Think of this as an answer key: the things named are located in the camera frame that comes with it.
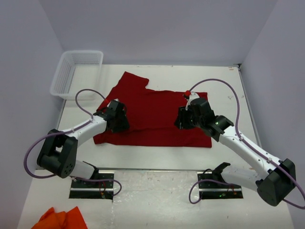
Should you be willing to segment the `red t shirt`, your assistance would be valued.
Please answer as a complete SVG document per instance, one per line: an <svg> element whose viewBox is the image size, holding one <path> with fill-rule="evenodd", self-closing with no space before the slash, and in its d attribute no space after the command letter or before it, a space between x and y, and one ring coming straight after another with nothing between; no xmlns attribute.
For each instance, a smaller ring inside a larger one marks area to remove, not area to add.
<svg viewBox="0 0 305 229"><path fill-rule="evenodd" d="M174 122L178 109L186 105L182 92L147 89L149 79L125 72L100 104L104 108L112 99L127 107L130 128L112 133L106 131L93 137L99 145L109 143L127 146L212 147L212 140L201 129L178 129Z"/></svg>

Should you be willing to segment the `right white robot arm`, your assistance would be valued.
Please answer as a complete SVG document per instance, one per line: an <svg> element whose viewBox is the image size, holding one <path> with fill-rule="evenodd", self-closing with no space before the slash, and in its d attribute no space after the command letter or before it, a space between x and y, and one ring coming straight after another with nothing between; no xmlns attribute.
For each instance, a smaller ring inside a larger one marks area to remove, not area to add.
<svg viewBox="0 0 305 229"><path fill-rule="evenodd" d="M295 165L290 159L281 160L253 143L236 130L233 122L223 115L215 115L209 102L195 92L186 91L186 106L178 109L175 126L178 129L201 129L208 137L233 150L251 166L238 169L223 162L213 170L217 187L234 184L252 189L262 200L277 206L295 188Z"/></svg>

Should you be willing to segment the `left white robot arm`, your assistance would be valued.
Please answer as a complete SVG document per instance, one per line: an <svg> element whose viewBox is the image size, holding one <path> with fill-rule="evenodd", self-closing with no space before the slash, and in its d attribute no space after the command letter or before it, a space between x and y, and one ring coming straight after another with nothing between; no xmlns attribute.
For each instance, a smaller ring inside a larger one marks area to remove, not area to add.
<svg viewBox="0 0 305 229"><path fill-rule="evenodd" d="M82 180L88 187L95 187L99 182L97 168L77 160L78 147L106 131L117 133L128 130L130 125L126 110L125 104L111 100L106 107L91 114L87 121L63 131L49 131L37 165L58 177L73 177Z"/></svg>

